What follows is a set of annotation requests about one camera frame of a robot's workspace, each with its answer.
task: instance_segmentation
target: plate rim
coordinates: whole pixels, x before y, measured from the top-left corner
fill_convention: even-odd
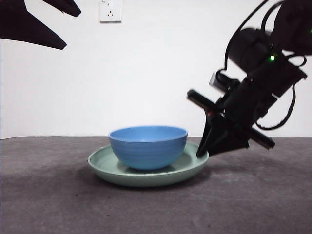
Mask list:
[[[188,142],[188,141],[186,142],[186,145],[193,145],[193,146],[199,147],[199,145],[197,145],[196,143]],[[197,168],[197,167],[200,167],[200,166],[204,165],[204,164],[208,161],[208,159],[209,159],[209,154],[208,154],[208,152],[206,152],[206,154],[205,154],[205,159],[203,159],[202,162],[200,162],[197,166],[191,167],[191,168],[189,168],[189,169],[187,169],[187,170],[179,169],[179,170],[171,171],[171,172],[151,173],[151,174],[128,174],[128,173],[123,173],[123,174],[121,174],[121,173],[112,173],[112,172],[110,172],[110,171],[100,169],[100,168],[98,168],[97,166],[95,166],[93,163],[91,163],[91,158],[92,158],[93,155],[95,155],[97,152],[99,152],[99,151],[101,151],[101,150],[104,150],[104,149],[106,149],[106,148],[109,148],[109,147],[111,147],[111,144],[108,144],[108,145],[106,145],[106,146],[100,147],[99,149],[93,151],[93,152],[89,155],[87,161],[88,161],[88,164],[89,164],[89,166],[90,166],[91,168],[93,168],[93,169],[95,169],[95,170],[97,170],[97,171],[99,171],[99,172],[101,172],[101,173],[106,173],[106,174],[115,175],[115,176],[144,177],[144,176],[163,176],[163,175],[177,174],[177,173],[187,172],[187,171],[193,170],[193,169],[195,169],[195,168]]]

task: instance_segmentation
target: bowl rim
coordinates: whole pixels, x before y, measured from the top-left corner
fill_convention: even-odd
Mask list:
[[[166,128],[174,128],[174,129],[180,129],[184,131],[183,134],[177,135],[175,137],[168,137],[168,138],[163,138],[159,140],[129,140],[121,137],[115,137],[112,136],[113,133],[120,131],[120,130],[126,130],[126,129],[132,129],[132,128],[146,128],[146,127],[166,127]],[[139,125],[139,126],[132,126],[132,127],[126,127],[126,128],[119,128],[116,130],[113,130],[112,132],[109,133],[108,137],[109,139],[117,140],[117,141],[123,141],[123,142],[133,142],[133,143],[151,143],[151,142],[162,142],[162,141],[169,141],[169,140],[175,140],[179,139],[182,137],[186,137],[188,135],[188,131],[184,128],[176,127],[176,126],[170,126],[170,125]]]

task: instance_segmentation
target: green led light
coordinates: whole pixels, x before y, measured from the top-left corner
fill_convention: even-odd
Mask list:
[[[271,61],[271,62],[275,61],[275,56],[274,56],[274,55],[271,55],[271,56],[270,56],[270,61]]]

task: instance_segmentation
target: white wall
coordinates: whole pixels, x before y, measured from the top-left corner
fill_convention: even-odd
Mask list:
[[[201,136],[204,112],[186,99],[187,91],[220,97],[209,78],[223,67],[233,32],[261,1],[123,0],[122,24],[99,23],[99,0],[76,0],[78,18],[43,1],[25,2],[68,46],[1,40],[1,138],[106,136],[141,124],[176,125]],[[248,25],[259,26],[269,5]],[[311,62],[304,70],[312,77]],[[244,77],[233,64],[228,74]],[[311,90],[311,79],[301,81],[289,122],[267,134],[311,137]],[[261,123],[280,122],[290,102],[287,92]]]

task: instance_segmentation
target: black cable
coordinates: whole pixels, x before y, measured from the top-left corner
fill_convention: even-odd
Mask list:
[[[301,65],[299,65],[298,67],[302,67],[302,66],[304,66],[304,65],[306,65],[306,63],[307,63],[307,58],[304,56],[304,55],[299,55],[299,54],[292,54],[292,55],[287,55],[286,56],[286,58],[293,58],[293,57],[297,57],[297,56],[302,56],[303,57],[303,62],[302,62],[302,64]]]
[[[235,31],[235,33],[233,34],[233,36],[231,37],[228,46],[226,47],[226,51],[225,51],[225,57],[224,57],[224,68],[220,69],[219,71],[217,71],[216,73],[216,79],[218,80],[218,74],[221,71],[226,71],[228,69],[228,57],[229,57],[229,49],[230,46],[233,42],[234,37],[240,32],[240,30],[243,28],[243,26],[249,21],[249,19],[261,8],[263,7],[263,5],[265,5],[269,0],[264,0],[260,5],[257,6],[256,9],[254,9],[253,12],[250,13],[250,15],[247,16],[247,18],[242,22],[242,24],[239,26],[239,28]]]
[[[291,114],[293,112],[294,104],[296,102],[296,90],[294,87],[295,87],[295,84],[292,85],[292,103],[288,109],[288,113],[287,113],[286,117],[278,125],[270,127],[270,128],[263,127],[256,122],[255,124],[257,125],[258,128],[260,128],[262,130],[266,130],[266,131],[273,130],[273,129],[277,129],[277,128],[283,126],[287,122],[287,120],[289,119],[289,117],[291,116]]]
[[[267,21],[268,21],[268,18],[269,16],[272,14],[272,12],[278,8],[281,4],[284,3],[284,0],[283,1],[279,1],[278,3],[276,3],[275,5],[273,5],[268,11],[267,13],[265,14],[263,20],[262,20],[262,23],[261,23],[261,33],[262,33],[262,37],[267,45],[268,48],[270,48],[270,44],[269,44],[269,41],[268,41],[268,38],[266,36],[266,33],[265,33],[265,27],[267,25]]]

